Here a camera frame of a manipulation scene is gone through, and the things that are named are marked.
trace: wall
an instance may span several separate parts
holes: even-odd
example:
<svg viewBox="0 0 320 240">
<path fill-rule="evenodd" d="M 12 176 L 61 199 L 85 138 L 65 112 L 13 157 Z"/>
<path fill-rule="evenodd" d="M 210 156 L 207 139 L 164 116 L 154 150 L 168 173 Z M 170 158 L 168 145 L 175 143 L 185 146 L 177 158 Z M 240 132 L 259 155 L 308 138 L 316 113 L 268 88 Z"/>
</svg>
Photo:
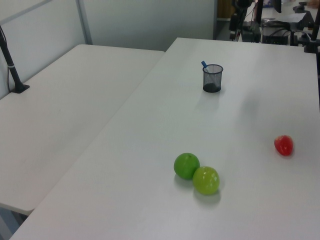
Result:
<svg viewBox="0 0 320 240">
<path fill-rule="evenodd" d="M 85 43 L 76 0 L 49 1 L 6 22 L 2 29 L 22 82 Z M 0 51 L 0 99 L 6 94 L 7 63 Z"/>
<path fill-rule="evenodd" d="M 217 0 L 79 0 L 94 45 L 166 51 L 213 39 Z"/>
</svg>

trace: green apple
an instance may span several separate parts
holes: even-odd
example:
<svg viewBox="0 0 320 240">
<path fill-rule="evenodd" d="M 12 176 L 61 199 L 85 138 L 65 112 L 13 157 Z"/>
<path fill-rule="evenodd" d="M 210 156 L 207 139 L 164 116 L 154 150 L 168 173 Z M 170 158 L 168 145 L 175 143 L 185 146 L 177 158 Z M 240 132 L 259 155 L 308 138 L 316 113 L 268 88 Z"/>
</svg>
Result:
<svg viewBox="0 0 320 240">
<path fill-rule="evenodd" d="M 203 195 L 214 194 L 220 184 L 220 178 L 217 171 L 209 166 L 199 167 L 192 178 L 193 186 Z"/>
<path fill-rule="evenodd" d="M 191 180 L 199 167 L 200 162 L 192 153 L 182 153 L 174 161 L 174 171 L 183 179 Z"/>
</svg>

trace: cable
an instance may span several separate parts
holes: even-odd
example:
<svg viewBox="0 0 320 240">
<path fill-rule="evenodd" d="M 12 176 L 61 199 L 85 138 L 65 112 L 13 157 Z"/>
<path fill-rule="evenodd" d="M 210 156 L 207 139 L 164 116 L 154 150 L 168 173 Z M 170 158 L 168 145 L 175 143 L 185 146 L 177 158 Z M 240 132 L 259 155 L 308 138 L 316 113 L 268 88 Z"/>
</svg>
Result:
<svg viewBox="0 0 320 240">
<path fill-rule="evenodd" d="M 299 30 L 297 30 L 297 31 L 294 31 L 294 32 L 295 32 L 295 33 L 303 33 L 303 34 L 306 34 L 307 37 L 309 38 L 309 40 L 311 40 L 311 37 L 309 36 L 309 33 L 305 32 L 305 31 L 299 31 Z"/>
<path fill-rule="evenodd" d="M 290 32 L 290 31 L 289 31 L 289 30 L 285 31 L 281 37 L 283 38 L 287 32 Z"/>
<path fill-rule="evenodd" d="M 257 3 L 255 3 L 255 5 L 254 5 L 254 7 L 253 7 L 253 9 L 251 10 L 251 12 L 249 12 L 248 13 L 248 15 L 247 16 L 245 16 L 244 18 L 246 18 L 246 17 L 248 17 L 254 10 L 255 10 L 255 8 L 256 8 L 256 5 L 257 5 Z"/>
<path fill-rule="evenodd" d="M 273 33 L 271 33 L 268 37 L 272 37 L 273 35 L 275 35 L 276 33 L 283 31 L 283 30 L 287 30 L 286 28 L 280 28 L 277 31 L 274 31 Z"/>
<path fill-rule="evenodd" d="M 10 90 L 10 87 L 9 87 L 9 67 L 7 67 L 6 85 L 7 85 L 7 87 L 8 87 L 9 93 L 11 93 L 11 90 Z"/>
<path fill-rule="evenodd" d="M 6 35 L 5 35 L 4 31 L 2 30 L 1 25 L 0 25 L 0 32 L 1 32 L 2 36 L 3 36 L 3 38 L 4 38 L 5 44 L 7 44 Z"/>
<path fill-rule="evenodd" d="M 5 45 L 7 45 L 7 38 L 6 38 L 6 35 L 5 35 L 1 25 L 0 25 L 0 33 L 2 34 L 2 36 L 4 38 Z M 9 93 L 11 93 L 11 90 L 10 90 L 10 87 L 9 87 L 9 67 L 6 68 L 6 85 L 8 87 Z"/>
</svg>

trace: pen holder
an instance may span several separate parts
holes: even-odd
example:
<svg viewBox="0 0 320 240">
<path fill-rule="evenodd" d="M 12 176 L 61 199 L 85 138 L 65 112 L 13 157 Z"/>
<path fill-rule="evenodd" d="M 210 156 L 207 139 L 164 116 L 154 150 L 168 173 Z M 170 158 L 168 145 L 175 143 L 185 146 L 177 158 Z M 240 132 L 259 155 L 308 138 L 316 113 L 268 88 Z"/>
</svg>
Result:
<svg viewBox="0 0 320 240">
<path fill-rule="evenodd" d="M 219 92 L 223 70 L 224 68 L 217 64 L 209 64 L 206 68 L 203 68 L 203 90 L 208 93 Z"/>
</svg>

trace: white table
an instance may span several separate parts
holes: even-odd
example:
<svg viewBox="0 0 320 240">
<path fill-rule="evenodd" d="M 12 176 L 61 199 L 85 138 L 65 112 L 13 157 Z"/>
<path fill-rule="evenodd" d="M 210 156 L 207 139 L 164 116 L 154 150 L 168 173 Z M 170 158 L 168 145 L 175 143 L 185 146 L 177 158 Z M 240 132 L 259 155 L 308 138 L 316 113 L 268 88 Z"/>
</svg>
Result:
<svg viewBox="0 0 320 240">
<path fill-rule="evenodd" d="M 219 93 L 203 60 L 224 67 Z M 319 123 L 314 54 L 178 38 L 12 240 L 318 239 Z M 218 171 L 217 194 L 175 175 L 183 152 Z"/>
<path fill-rule="evenodd" d="M 0 101 L 0 207 L 29 215 L 164 53 L 79 45 Z"/>
</svg>

